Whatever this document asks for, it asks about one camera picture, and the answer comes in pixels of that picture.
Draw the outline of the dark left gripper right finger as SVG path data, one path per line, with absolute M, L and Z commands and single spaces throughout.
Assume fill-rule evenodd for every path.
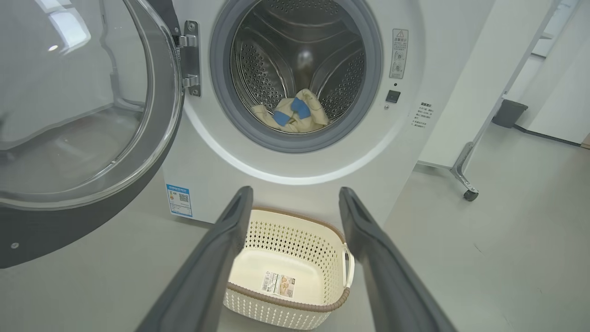
M 339 208 L 348 249 L 363 267 L 377 332 L 455 332 L 456 328 L 352 188 Z

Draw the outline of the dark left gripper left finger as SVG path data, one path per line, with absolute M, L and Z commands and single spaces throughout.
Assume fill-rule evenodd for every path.
M 139 332 L 214 332 L 234 259 L 245 243 L 254 191 L 241 187 L 137 327 Z

